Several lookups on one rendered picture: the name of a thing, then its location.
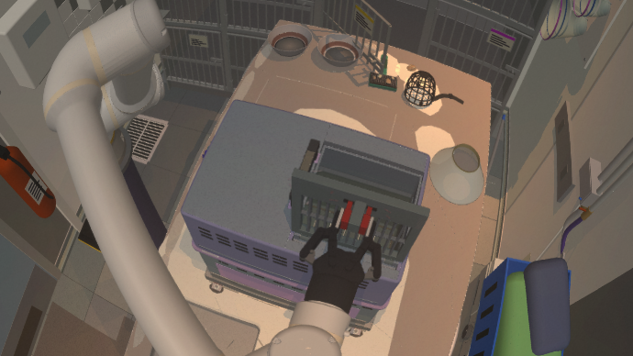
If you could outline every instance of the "dark blue towel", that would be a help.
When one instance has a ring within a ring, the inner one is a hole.
[[[534,261],[524,271],[532,352],[565,349],[571,338],[570,289],[564,259]]]

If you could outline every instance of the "tabletop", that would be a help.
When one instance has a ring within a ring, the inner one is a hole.
[[[290,24],[280,21],[277,26]],[[306,26],[313,38],[293,58],[266,42],[228,101],[243,100],[321,119],[427,153],[468,144],[479,154],[486,179],[490,141],[491,85],[414,53],[389,47],[387,74],[398,77],[397,92],[370,87],[372,67],[361,57],[353,68],[328,64],[318,41],[332,30]],[[426,109],[409,105],[405,83],[415,71],[429,72],[436,95],[454,94],[464,104],[441,99]],[[390,355],[448,355],[456,337],[483,212],[483,192],[465,206],[442,198],[427,179],[422,206],[427,224],[409,253],[410,263]]]

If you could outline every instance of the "green towel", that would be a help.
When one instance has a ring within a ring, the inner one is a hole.
[[[494,356],[535,356],[529,339],[528,298],[522,272],[507,276]],[[561,356],[561,352],[550,352],[547,356]]]

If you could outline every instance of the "fire extinguisher label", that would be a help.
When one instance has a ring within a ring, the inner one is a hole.
[[[41,187],[44,188],[44,191],[49,189],[49,187],[46,186],[46,184],[44,184],[44,182],[42,182],[42,180],[39,178],[37,173],[33,172],[31,175],[33,176],[33,178],[36,179],[39,185],[41,185]],[[38,188],[38,186],[33,182],[32,179],[28,180],[26,189],[27,189],[27,193],[31,195],[33,200],[35,200],[35,202],[38,203],[39,205],[39,203],[41,203],[42,201],[42,198],[44,197],[44,192],[42,192],[41,189]]]

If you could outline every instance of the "green brush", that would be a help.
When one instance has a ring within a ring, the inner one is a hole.
[[[396,92],[398,90],[398,78],[393,77],[391,75],[387,75],[387,56],[386,55],[383,54],[382,60],[383,60],[383,74],[380,75],[380,74],[376,74],[375,72],[371,72],[369,86]]]

